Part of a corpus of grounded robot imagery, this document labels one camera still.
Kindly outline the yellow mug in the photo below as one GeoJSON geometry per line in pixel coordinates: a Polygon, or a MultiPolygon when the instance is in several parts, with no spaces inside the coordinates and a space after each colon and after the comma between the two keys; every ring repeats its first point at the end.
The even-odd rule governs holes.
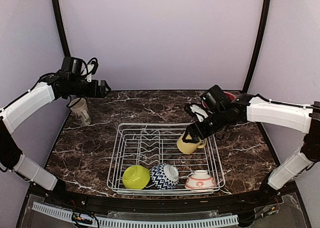
{"type": "Polygon", "coordinates": [[[177,148],[179,149],[180,152],[186,155],[192,154],[196,149],[202,149],[206,146],[207,141],[204,140],[199,140],[197,143],[191,143],[191,142],[184,142],[183,137],[185,135],[185,132],[180,136],[178,141],[176,142],[177,148]]]}

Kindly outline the white patterned tall mug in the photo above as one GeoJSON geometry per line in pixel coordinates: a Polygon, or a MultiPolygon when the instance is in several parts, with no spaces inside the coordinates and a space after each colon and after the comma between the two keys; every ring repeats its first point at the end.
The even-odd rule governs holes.
{"type": "Polygon", "coordinates": [[[81,126],[85,127],[91,124],[91,117],[85,98],[79,97],[73,99],[68,107],[76,115],[77,119],[81,121],[81,126]]]}

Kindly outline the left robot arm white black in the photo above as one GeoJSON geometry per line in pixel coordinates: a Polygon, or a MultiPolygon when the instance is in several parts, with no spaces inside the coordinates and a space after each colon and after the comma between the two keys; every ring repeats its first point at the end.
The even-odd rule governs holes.
{"type": "Polygon", "coordinates": [[[111,90],[105,80],[66,79],[53,73],[41,76],[34,87],[0,109],[0,170],[15,172],[28,182],[50,191],[51,198],[58,205],[67,206],[71,196],[60,187],[63,182],[27,157],[16,144],[13,134],[32,115],[59,98],[104,98],[111,90]]]}

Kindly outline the red floral plate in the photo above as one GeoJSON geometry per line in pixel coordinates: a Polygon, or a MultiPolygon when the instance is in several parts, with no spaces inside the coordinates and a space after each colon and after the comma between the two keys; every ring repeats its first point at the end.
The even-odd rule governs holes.
{"type": "Polygon", "coordinates": [[[224,91],[223,93],[225,95],[225,98],[224,98],[225,102],[232,102],[236,99],[236,96],[230,92],[224,91]]]}

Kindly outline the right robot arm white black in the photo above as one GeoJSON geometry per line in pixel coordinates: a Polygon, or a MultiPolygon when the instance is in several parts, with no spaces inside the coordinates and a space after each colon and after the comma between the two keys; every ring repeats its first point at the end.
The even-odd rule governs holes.
{"type": "Polygon", "coordinates": [[[201,105],[187,104],[197,121],[187,126],[178,142],[197,145],[223,128],[237,122],[268,124],[304,134],[300,147],[264,179],[255,201],[266,205],[287,182],[320,161],[320,104],[294,104],[267,99],[260,94],[241,94],[231,99],[225,92],[207,91],[201,105]]]}

